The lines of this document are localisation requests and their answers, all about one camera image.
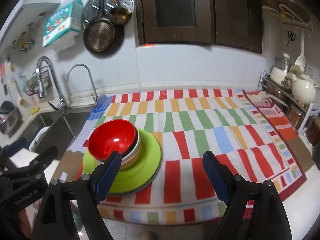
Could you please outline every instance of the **white kettle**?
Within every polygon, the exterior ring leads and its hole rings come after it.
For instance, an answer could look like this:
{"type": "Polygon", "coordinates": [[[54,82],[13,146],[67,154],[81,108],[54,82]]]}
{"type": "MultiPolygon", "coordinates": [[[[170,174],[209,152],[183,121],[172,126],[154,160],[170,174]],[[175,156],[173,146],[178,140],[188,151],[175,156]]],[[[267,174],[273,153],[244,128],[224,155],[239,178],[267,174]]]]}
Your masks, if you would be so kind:
{"type": "Polygon", "coordinates": [[[286,75],[287,79],[292,82],[291,90],[293,96],[306,106],[309,106],[316,99],[316,82],[313,81],[308,75],[294,74],[289,72],[286,75]]]}

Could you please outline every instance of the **faucet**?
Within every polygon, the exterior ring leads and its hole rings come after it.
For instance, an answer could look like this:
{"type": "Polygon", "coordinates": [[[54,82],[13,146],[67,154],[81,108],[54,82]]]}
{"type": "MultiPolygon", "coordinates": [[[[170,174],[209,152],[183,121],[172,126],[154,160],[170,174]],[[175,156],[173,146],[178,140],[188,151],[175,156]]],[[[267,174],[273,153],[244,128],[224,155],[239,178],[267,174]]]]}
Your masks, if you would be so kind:
{"type": "Polygon", "coordinates": [[[82,66],[82,67],[85,67],[87,69],[87,71],[89,73],[90,80],[91,80],[91,84],[92,84],[92,87],[93,87],[94,94],[96,95],[96,97],[93,98],[93,100],[94,100],[95,103],[97,103],[97,101],[99,100],[99,97],[98,97],[98,94],[97,94],[97,91],[96,91],[96,87],[94,86],[94,83],[93,83],[93,80],[92,80],[91,71],[85,64],[75,64],[74,66],[72,66],[68,71],[67,82],[69,81],[69,75],[70,75],[71,70],[73,70],[76,66],[82,66]]]}
{"type": "Polygon", "coordinates": [[[66,98],[64,97],[64,95],[63,95],[63,93],[61,91],[61,88],[60,88],[56,73],[55,73],[54,68],[53,68],[53,64],[52,64],[51,60],[46,56],[42,56],[41,58],[39,58],[39,60],[37,62],[37,67],[36,67],[36,76],[37,76],[37,82],[38,82],[39,98],[41,99],[41,98],[45,98],[46,97],[45,88],[44,88],[44,85],[43,85],[43,82],[42,82],[42,79],[41,79],[41,64],[42,64],[42,62],[46,62],[47,63],[48,68],[50,69],[50,72],[51,72],[51,75],[52,75],[52,79],[53,79],[54,85],[56,86],[56,89],[58,91],[59,98],[60,98],[60,104],[59,105],[55,106],[50,101],[48,101],[48,104],[57,112],[60,112],[62,110],[64,112],[68,111],[70,106],[69,106],[66,98]]]}

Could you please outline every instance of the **metal screw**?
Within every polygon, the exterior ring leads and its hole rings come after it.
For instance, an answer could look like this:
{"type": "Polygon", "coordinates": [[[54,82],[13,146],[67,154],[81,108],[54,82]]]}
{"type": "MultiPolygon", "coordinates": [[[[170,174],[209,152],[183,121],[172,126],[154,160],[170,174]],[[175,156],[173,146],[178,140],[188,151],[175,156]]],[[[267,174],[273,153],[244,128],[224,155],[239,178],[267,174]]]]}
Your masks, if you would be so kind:
{"type": "Polygon", "coordinates": [[[241,181],[242,177],[238,174],[234,175],[233,178],[236,180],[236,181],[241,181]]]}
{"type": "Polygon", "coordinates": [[[51,180],[50,184],[54,186],[54,185],[57,185],[58,182],[59,182],[58,179],[53,179],[53,180],[51,180]]]}
{"type": "Polygon", "coordinates": [[[267,179],[267,180],[266,180],[266,184],[267,184],[268,186],[272,186],[272,185],[273,185],[273,182],[272,182],[270,179],[267,179]]]}
{"type": "Polygon", "coordinates": [[[84,174],[84,175],[82,176],[82,179],[83,179],[83,180],[88,180],[88,179],[90,179],[90,178],[91,178],[90,174],[84,174]]]}

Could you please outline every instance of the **red bowl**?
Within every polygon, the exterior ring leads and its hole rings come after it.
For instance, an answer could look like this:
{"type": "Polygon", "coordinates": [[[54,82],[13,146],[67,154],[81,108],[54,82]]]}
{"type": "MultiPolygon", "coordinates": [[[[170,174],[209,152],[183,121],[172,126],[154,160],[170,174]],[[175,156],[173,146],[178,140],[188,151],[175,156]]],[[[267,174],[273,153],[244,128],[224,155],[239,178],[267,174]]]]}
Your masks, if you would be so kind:
{"type": "Polygon", "coordinates": [[[132,146],[136,128],[123,119],[115,119],[98,126],[89,137],[88,150],[98,160],[106,160],[113,151],[123,154],[132,146]]]}

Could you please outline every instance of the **yellow sponge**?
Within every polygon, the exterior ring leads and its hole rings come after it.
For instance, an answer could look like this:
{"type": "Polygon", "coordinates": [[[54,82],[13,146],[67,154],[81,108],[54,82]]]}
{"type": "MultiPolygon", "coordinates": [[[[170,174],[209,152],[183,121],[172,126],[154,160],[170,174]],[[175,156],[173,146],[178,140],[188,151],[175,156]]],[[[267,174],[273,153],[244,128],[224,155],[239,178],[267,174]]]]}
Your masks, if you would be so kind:
{"type": "Polygon", "coordinates": [[[40,110],[40,107],[36,107],[34,109],[31,110],[31,114],[35,114],[36,112],[38,112],[40,110]]]}

